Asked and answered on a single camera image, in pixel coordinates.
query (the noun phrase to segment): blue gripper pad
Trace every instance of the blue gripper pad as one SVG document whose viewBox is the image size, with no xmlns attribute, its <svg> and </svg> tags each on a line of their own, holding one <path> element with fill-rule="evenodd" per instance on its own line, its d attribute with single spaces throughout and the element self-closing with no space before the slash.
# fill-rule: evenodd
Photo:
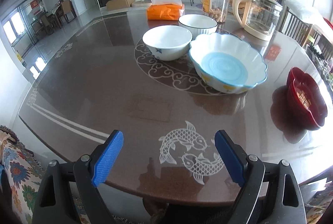
<svg viewBox="0 0 333 224">
<path fill-rule="evenodd" d="M 118 157 L 118 154 L 124 144 L 124 136 L 118 131 L 110 143 L 107 145 L 93 168 L 93 177 L 91 179 L 93 185 L 98 187 L 99 184 L 106 181 L 109 172 Z"/>
<path fill-rule="evenodd" d="M 230 142 L 232 142 L 232 140 L 229 138 L 228 135 L 227 137 L 229 140 L 227 140 L 226 137 L 222 134 L 222 132 L 227 135 L 224 130 L 219 130 L 215 134 L 216 149 L 219 152 L 233 182 L 237 183 L 240 187 L 243 187 L 245 185 L 244 166 L 237 157 L 236 152 L 230 145 Z"/>
</svg>

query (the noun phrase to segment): cardboard box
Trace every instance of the cardboard box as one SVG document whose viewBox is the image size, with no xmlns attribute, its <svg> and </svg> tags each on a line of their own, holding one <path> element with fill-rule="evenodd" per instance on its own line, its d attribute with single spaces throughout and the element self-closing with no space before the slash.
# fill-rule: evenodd
<svg viewBox="0 0 333 224">
<path fill-rule="evenodd" d="M 106 3 L 106 8 L 108 11 L 129 8 L 135 0 L 109 0 Z"/>
</svg>

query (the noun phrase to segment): bolt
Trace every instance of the bolt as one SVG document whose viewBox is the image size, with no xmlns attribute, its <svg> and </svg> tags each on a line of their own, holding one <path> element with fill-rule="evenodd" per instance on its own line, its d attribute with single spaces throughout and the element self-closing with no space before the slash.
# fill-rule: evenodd
<svg viewBox="0 0 333 224">
<path fill-rule="evenodd" d="M 258 160 L 257 156 L 254 155 L 254 154 L 250 154 L 250 155 L 249 155 L 249 159 L 250 159 L 251 161 L 257 161 L 257 160 Z"/>
<path fill-rule="evenodd" d="M 50 167 L 54 167 L 56 164 L 57 164 L 57 161 L 56 161 L 56 160 L 51 160 L 51 161 L 49 162 L 49 166 L 50 166 Z"/>
<path fill-rule="evenodd" d="M 88 154 L 84 154 L 83 156 L 81 156 L 82 162 L 87 162 L 89 159 L 90 159 L 90 155 L 88 155 Z"/>
<path fill-rule="evenodd" d="M 284 165 L 286 167 L 289 166 L 288 160 L 283 159 L 281 162 L 282 162 L 282 165 Z"/>
</svg>

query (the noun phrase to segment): red plastic bowl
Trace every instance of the red plastic bowl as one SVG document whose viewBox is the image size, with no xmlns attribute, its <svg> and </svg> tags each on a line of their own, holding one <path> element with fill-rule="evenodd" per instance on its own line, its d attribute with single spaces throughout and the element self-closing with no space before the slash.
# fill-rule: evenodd
<svg viewBox="0 0 333 224">
<path fill-rule="evenodd" d="M 327 106 L 314 79 L 301 69 L 293 67 L 288 74 L 287 87 L 288 104 L 300 124 L 308 130 L 318 130 L 324 126 Z M 305 93 L 311 103 L 309 109 L 299 100 L 297 91 Z"/>
</svg>

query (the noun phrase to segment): orange tissue package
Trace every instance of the orange tissue package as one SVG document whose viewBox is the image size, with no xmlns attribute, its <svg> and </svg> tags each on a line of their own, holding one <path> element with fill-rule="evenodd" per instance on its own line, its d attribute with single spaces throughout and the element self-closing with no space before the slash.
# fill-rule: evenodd
<svg viewBox="0 0 333 224">
<path fill-rule="evenodd" d="M 178 20 L 184 14 L 184 4 L 152 5 L 147 9 L 148 20 Z"/>
</svg>

